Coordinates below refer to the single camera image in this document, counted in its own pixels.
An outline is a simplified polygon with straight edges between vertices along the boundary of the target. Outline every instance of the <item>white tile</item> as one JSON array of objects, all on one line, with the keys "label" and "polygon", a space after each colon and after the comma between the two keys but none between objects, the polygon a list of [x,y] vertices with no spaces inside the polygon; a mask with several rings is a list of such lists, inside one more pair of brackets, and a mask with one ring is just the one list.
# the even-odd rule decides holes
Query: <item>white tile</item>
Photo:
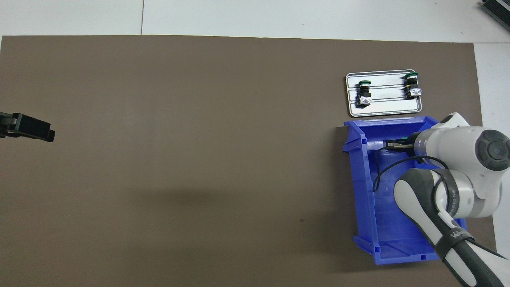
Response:
[{"label": "white tile", "polygon": [[143,0],[0,0],[2,35],[140,34]]},{"label": "white tile", "polygon": [[[483,125],[510,136],[510,44],[475,44]],[[503,178],[503,197],[493,214],[498,252],[510,258],[510,172]]]},{"label": "white tile", "polygon": [[143,34],[510,42],[478,0],[145,0]]}]

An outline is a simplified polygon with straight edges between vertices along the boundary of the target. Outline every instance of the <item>white robotic arm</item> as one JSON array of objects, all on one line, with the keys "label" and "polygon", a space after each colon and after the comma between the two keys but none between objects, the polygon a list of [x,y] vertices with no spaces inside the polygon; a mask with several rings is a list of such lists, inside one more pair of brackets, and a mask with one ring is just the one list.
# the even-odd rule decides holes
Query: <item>white robotic arm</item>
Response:
[{"label": "white robotic arm", "polygon": [[[510,167],[510,140],[470,127],[453,113],[407,140],[417,156],[449,169],[410,169],[396,182],[395,201],[420,228],[464,286],[510,286],[510,261],[480,245],[453,218],[486,217],[499,205],[501,177]],[[441,166],[433,159],[427,163]]]}]

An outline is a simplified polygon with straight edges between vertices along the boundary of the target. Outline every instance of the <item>blue plastic bin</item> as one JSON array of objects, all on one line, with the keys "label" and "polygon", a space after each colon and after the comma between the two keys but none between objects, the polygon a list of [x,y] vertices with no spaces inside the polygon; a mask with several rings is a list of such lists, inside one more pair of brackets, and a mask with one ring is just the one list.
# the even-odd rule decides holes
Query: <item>blue plastic bin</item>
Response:
[{"label": "blue plastic bin", "polygon": [[[393,186],[406,170],[435,167],[416,161],[401,163],[384,173],[377,192],[372,190],[377,176],[374,155],[383,147],[383,140],[409,136],[436,123],[437,120],[429,116],[344,123],[349,127],[349,137],[343,150],[349,153],[358,221],[358,235],[354,236],[354,242],[372,254],[378,265],[438,259],[425,236],[398,208],[393,196]],[[380,169],[406,157],[406,153],[381,151]],[[457,222],[466,228],[464,219]]]}]

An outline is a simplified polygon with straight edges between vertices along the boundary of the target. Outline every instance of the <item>silver rectangular tray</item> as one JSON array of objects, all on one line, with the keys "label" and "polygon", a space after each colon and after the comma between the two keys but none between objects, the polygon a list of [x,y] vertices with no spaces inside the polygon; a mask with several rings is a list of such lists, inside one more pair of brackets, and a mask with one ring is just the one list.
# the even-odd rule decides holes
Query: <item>silver rectangular tray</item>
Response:
[{"label": "silver rectangular tray", "polygon": [[[347,85],[347,104],[349,113],[353,117],[374,116],[386,114],[417,113],[421,111],[421,97],[414,100],[405,98],[405,74],[414,70],[391,70],[373,71],[362,73],[349,73],[345,77]],[[369,80],[372,101],[370,106],[358,108],[356,96],[358,95],[358,83],[361,80]]]}]

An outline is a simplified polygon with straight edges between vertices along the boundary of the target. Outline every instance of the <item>brown mat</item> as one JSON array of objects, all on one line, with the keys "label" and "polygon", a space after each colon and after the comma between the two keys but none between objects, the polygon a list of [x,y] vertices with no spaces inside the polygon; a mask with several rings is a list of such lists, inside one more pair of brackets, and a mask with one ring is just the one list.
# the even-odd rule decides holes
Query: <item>brown mat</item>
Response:
[{"label": "brown mat", "polygon": [[[345,76],[412,68],[423,111],[481,124],[473,45],[3,37],[1,286],[452,286],[352,241]],[[492,219],[469,220],[494,248]]]}]

